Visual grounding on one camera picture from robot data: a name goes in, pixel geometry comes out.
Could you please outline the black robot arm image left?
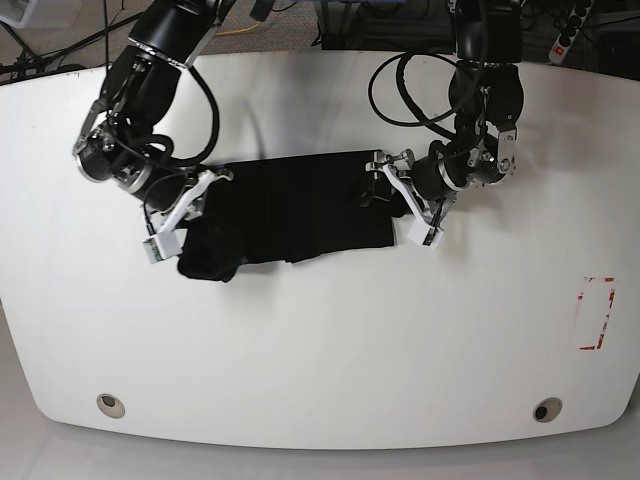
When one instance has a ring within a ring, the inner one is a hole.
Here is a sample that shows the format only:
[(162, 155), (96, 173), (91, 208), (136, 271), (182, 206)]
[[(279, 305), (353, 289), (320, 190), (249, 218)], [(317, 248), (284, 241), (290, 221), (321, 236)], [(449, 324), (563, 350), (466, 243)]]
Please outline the black robot arm image left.
[[(193, 63), (233, 7), (231, 1), (155, 1), (129, 34), (130, 44), (108, 68), (98, 99), (73, 147), (81, 173), (115, 181), (142, 201), (146, 213), (167, 212), (194, 186), (220, 130), (217, 102)], [(182, 72), (211, 108), (210, 133), (197, 154), (175, 156), (174, 141), (155, 132), (168, 113)]]

